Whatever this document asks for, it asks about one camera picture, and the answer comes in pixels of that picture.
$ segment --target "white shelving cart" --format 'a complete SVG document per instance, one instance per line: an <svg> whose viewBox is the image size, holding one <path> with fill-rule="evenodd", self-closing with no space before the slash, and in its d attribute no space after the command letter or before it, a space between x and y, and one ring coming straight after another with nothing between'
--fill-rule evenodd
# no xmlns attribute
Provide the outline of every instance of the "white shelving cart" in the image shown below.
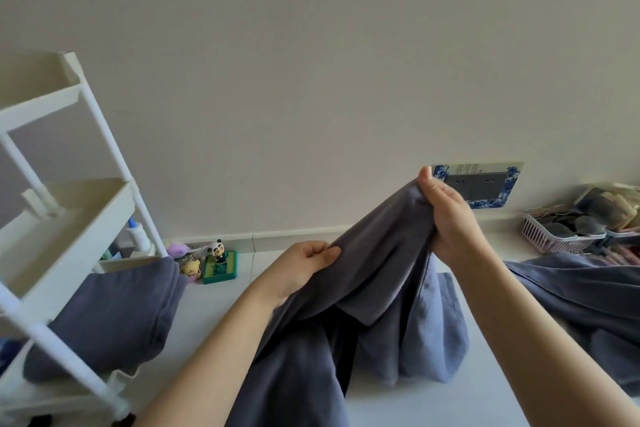
<svg viewBox="0 0 640 427"><path fill-rule="evenodd" d="M91 110L122 178L42 183L8 132L80 100ZM166 250L74 53L0 55L0 143L31 186L22 195L24 211L0 230L0 309L29 337L0 377L0 425L105 407L114 420L122 420L131 407L119 393L136 372L99 376L47 324L97 267L135 208L157 254L165 257ZM35 344L75 381L25 380L24 361Z"/></svg>

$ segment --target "gray towel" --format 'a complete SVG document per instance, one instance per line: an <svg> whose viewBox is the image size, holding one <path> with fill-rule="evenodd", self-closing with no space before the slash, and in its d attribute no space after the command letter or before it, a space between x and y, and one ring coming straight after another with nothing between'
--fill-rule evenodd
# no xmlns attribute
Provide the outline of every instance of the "gray towel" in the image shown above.
<svg viewBox="0 0 640 427"><path fill-rule="evenodd" d="M163 350L187 283L170 257L135 269L89 274L49 327L95 372L132 369ZM27 354L28 381L66 375L40 348Z"/></svg>
<svg viewBox="0 0 640 427"><path fill-rule="evenodd" d="M468 336L451 275L430 261L434 231L412 181L338 238L338 261L274 312L228 427L348 425L356 349L385 383L449 381Z"/></svg>
<svg viewBox="0 0 640 427"><path fill-rule="evenodd" d="M640 267L554 253L506 262L569 333L629 395L640 394Z"/></svg>

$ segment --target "wall outlet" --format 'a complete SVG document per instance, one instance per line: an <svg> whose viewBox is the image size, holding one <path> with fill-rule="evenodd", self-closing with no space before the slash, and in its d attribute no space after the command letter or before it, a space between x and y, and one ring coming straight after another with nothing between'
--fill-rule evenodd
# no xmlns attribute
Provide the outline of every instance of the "wall outlet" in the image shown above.
<svg viewBox="0 0 640 427"><path fill-rule="evenodd" d="M433 175L456 189L472 208L501 208L522 166L523 162L440 164Z"/></svg>

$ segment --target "white floor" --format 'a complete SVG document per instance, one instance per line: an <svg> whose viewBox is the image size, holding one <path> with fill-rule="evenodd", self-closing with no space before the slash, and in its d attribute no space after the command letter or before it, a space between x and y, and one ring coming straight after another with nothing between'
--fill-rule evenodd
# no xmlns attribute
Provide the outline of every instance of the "white floor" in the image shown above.
<svg viewBox="0 0 640 427"><path fill-rule="evenodd" d="M516 234L491 234L488 238L504 260L523 261L537 255ZM238 295L280 253L239 255L235 280L209 286L188 285L164 351L141 368L138 378L125 391L135 411L141 412L171 381ZM438 265L446 271L444 264ZM354 375L347 396L352 427L528 425L460 290L458 296L465 311L471 347L453 381L446 385L404 382L388 388L368 375ZM109 422L103 416L93 416L91 421L88 417L74 421L60 418L55 425L102 427Z"/></svg>

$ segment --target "gray cloth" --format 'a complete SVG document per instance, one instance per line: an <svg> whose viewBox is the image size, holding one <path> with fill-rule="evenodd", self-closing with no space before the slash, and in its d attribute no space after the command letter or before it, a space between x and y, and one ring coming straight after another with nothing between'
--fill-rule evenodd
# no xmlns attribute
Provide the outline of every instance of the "gray cloth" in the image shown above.
<svg viewBox="0 0 640 427"><path fill-rule="evenodd" d="M356 348L385 383L449 381L468 335L451 275L430 261L434 231L412 181L338 238L338 261L274 312L227 426L348 425Z"/></svg>
<svg viewBox="0 0 640 427"><path fill-rule="evenodd" d="M640 267L554 253L506 262L530 293L629 395L640 394Z"/></svg>
<svg viewBox="0 0 640 427"><path fill-rule="evenodd" d="M135 269L92 273L49 327L97 373L132 369L163 350L187 283L170 257ZM40 348L27 354L28 381L66 375Z"/></svg>

